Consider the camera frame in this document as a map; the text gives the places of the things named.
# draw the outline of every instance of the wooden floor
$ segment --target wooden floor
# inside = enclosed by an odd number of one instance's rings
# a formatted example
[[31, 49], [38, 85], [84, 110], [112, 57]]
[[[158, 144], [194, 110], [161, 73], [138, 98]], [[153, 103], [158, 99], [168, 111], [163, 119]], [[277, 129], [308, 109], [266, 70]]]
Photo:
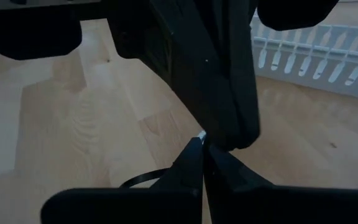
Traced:
[[[70, 55], [0, 56], [0, 223], [39, 223], [63, 189], [168, 167], [201, 130], [158, 76], [117, 55], [105, 20], [82, 25]], [[233, 154], [274, 184], [358, 189], [358, 99], [266, 78], [257, 87], [262, 135]]]

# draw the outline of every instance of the black cable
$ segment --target black cable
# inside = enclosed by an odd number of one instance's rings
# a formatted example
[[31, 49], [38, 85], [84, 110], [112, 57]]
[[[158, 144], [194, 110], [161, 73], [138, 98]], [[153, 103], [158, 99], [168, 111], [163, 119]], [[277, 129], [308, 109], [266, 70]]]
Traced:
[[130, 187], [133, 187], [133, 186], [135, 186], [137, 184], [146, 182], [148, 180], [160, 178], [165, 174], [165, 172], [167, 170], [169, 170], [169, 168], [159, 169], [159, 170], [155, 170], [155, 171], [152, 171], [152, 172], [148, 172], [148, 173], [145, 173], [145, 174], [138, 175], [137, 177], [134, 177], [132, 179], [129, 179], [129, 180], [125, 181], [119, 187], [120, 188], [130, 188]]

